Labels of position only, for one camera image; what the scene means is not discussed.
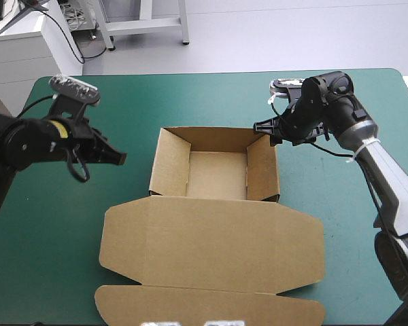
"white table leg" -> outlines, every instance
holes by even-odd
[[[183,44],[187,45],[189,44],[189,28],[185,0],[178,0],[178,7],[180,8],[180,22],[182,24]]]
[[[112,43],[112,40],[110,39],[110,34],[106,27],[107,17],[105,17],[101,9],[101,6],[102,6],[100,5],[101,0],[89,0],[89,1],[90,1],[90,4],[92,5],[92,8],[94,9],[95,18],[97,19],[98,26],[100,28],[100,32],[101,32],[101,35],[103,36],[103,40],[104,40],[104,43],[107,49],[114,50],[115,49],[114,44]]]
[[[140,20],[152,19],[152,0],[141,0]]]

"gray robotic arm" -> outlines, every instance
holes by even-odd
[[[333,134],[344,149],[354,152],[378,210],[374,223],[381,231],[375,251],[399,298],[401,307],[385,325],[408,325],[408,175],[381,146],[377,124],[354,96],[354,85],[340,71],[307,79],[271,82],[271,105],[277,117],[254,124],[255,132],[269,134],[271,145],[314,143]],[[275,97],[288,98],[281,115]]]

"green table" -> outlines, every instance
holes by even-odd
[[[401,75],[347,72],[379,124],[382,145],[408,172],[408,90]],[[121,167],[92,165],[87,184],[75,181],[63,162],[34,164],[16,177],[0,214],[0,323],[102,323],[96,288],[133,284],[99,265],[104,212],[148,195],[159,128],[250,127],[273,116],[271,79],[319,73],[82,77],[101,91],[101,104],[87,111],[90,123],[129,156]],[[28,102],[52,93],[47,82],[37,81]],[[38,105],[31,116],[43,116],[48,106]],[[319,144],[341,151],[334,140]],[[321,218],[326,241],[325,279],[287,295],[322,302],[326,324],[383,323],[399,301],[373,250],[376,212],[360,169],[308,145],[278,149],[280,202]]]

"white zip tie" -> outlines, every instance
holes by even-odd
[[[269,98],[269,100],[267,100],[267,104],[269,105],[273,104],[275,97],[277,97],[277,93],[273,93],[273,95]]]
[[[352,162],[356,159],[357,155],[358,155],[365,147],[367,147],[367,146],[369,146],[370,144],[373,144],[373,143],[381,143],[381,141],[380,141],[378,138],[369,139],[366,143],[363,143],[363,144],[360,146],[360,148],[358,148],[358,149],[355,151],[354,155],[353,155],[351,158],[349,158],[348,160],[346,160],[346,163],[352,163]]]

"yellow label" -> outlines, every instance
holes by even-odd
[[[56,127],[57,131],[59,131],[59,136],[62,139],[68,138],[67,129],[63,126],[63,124],[61,124],[60,122],[54,121],[54,120],[50,120],[50,122],[52,123],[53,126]]]

